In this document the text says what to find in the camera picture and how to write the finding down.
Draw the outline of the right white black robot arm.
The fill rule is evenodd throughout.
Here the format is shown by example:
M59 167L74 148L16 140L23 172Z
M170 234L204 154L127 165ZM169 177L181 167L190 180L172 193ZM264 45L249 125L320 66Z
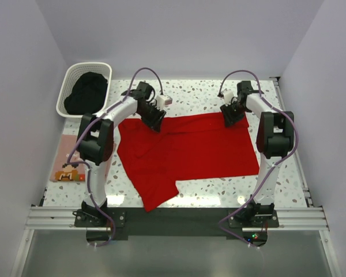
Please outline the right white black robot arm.
M294 114L273 107L261 91L252 88L250 81L239 82L236 93L219 92L219 97L224 100L220 110L226 127L234 126L250 112L259 119L256 147L260 167L251 196L254 204L271 206L281 164L294 148Z

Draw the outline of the red t shirt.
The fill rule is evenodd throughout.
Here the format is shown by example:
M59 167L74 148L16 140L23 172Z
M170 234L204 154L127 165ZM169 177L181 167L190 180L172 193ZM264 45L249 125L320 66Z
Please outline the red t shirt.
M140 119L119 124L117 153L150 212L178 195L177 181L256 175L246 118L225 127L221 113L164 118L160 132Z

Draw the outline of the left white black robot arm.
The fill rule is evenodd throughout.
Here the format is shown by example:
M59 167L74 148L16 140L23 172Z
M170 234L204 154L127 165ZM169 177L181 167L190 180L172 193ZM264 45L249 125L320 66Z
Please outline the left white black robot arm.
M166 115L164 107L171 103L169 96L155 94L151 85L141 81L110 107L82 116L76 142L86 170L86 198L81 210L94 226L102 226L108 219L106 165L114 149L114 129L127 117L138 114L147 127L159 132Z

